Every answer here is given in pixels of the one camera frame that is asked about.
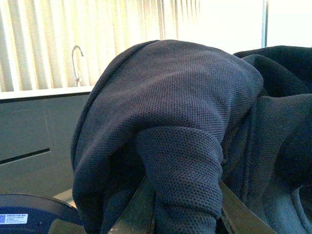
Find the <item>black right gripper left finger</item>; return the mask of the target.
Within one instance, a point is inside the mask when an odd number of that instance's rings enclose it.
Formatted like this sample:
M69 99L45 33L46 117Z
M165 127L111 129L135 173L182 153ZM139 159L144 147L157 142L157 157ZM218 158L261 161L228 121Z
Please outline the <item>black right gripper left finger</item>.
M154 234L156 193L145 176L127 208L110 229L110 234Z

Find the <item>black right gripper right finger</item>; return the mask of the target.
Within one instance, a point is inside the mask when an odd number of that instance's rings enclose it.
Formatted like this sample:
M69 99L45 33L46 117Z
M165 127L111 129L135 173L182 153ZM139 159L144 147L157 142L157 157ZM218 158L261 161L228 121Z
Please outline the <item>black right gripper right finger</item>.
M223 193L222 215L218 223L219 234L274 234L275 231L249 210L221 181Z

